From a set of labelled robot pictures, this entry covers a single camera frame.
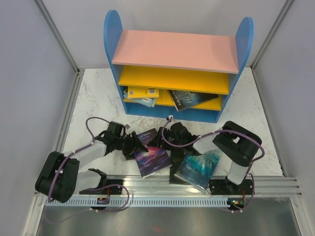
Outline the purple Robinson Crusoe book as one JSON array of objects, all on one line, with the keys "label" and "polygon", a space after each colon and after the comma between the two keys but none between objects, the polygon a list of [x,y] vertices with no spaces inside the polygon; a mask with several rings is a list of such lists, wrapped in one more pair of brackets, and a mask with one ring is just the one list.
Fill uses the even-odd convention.
[{"label": "purple Robinson Crusoe book", "polygon": [[157,130],[153,128],[137,135],[138,139],[148,150],[146,152],[139,149],[134,153],[142,178],[146,178],[172,166],[171,159],[166,150],[160,147],[148,146],[148,143],[152,141],[157,134]]}]

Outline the light blue book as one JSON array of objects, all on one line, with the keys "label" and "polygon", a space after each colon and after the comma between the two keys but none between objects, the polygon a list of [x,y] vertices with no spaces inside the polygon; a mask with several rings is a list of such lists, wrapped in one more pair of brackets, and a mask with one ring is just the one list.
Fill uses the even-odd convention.
[{"label": "light blue book", "polygon": [[155,106],[157,102],[157,98],[133,98],[128,99],[127,93],[124,93],[124,99],[126,99],[128,102],[135,102],[141,105],[144,105],[146,107],[152,108]]}]

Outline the blue ocean cover book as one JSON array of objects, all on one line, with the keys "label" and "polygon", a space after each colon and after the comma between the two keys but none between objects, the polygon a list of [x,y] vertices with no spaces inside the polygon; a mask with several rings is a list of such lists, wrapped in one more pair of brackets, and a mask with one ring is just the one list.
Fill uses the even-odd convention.
[{"label": "blue ocean cover book", "polygon": [[174,176],[200,191],[206,191],[223,152],[211,150],[202,155],[186,155]]}]

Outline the dark blue starry book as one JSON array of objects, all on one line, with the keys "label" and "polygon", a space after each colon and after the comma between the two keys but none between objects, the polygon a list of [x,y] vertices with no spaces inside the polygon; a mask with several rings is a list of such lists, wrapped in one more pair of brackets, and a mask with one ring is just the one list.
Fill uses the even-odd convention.
[{"label": "dark blue starry book", "polygon": [[183,90],[168,90],[176,110],[182,111],[219,97],[218,94],[200,93]]}]

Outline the yellow book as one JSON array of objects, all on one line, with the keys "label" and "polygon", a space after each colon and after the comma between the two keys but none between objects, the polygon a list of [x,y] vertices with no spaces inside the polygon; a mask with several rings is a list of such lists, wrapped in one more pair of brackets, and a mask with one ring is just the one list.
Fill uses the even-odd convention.
[{"label": "yellow book", "polygon": [[158,88],[127,87],[128,99],[159,98],[159,92]]}]

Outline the green forest cover book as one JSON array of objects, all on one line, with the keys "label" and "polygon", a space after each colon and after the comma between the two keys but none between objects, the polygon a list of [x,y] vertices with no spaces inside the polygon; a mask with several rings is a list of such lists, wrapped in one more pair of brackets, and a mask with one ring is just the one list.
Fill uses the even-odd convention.
[{"label": "green forest cover book", "polygon": [[128,99],[128,87],[124,87],[123,94],[124,98]]}]

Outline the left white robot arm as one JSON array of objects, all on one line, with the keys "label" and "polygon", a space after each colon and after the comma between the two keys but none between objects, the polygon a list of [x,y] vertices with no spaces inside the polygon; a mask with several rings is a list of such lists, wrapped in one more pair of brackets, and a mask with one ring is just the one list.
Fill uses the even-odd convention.
[{"label": "left white robot arm", "polygon": [[128,134],[123,124],[104,121],[108,123],[107,129],[97,136],[92,135],[92,140],[87,145],[66,154],[53,151],[48,155],[35,183],[35,190],[46,195],[48,201],[65,203],[76,191],[91,192],[77,181],[79,178],[90,178],[93,174],[96,174],[96,178],[90,187],[95,193],[103,194],[108,187],[106,174],[92,169],[80,175],[82,167],[115,150],[120,150],[126,160],[134,159],[137,151],[148,151],[135,132]]}]

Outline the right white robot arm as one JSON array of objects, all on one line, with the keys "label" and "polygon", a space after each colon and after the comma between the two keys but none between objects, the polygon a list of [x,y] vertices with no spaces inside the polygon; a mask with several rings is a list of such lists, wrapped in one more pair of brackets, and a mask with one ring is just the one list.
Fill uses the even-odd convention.
[{"label": "right white robot arm", "polygon": [[[148,144],[170,151],[173,166],[171,184],[189,184],[212,195],[246,195],[253,192],[253,181],[246,178],[262,140],[254,133],[227,121],[217,131],[193,135],[180,122],[160,127]],[[222,157],[231,160],[226,177],[212,179]]]}]

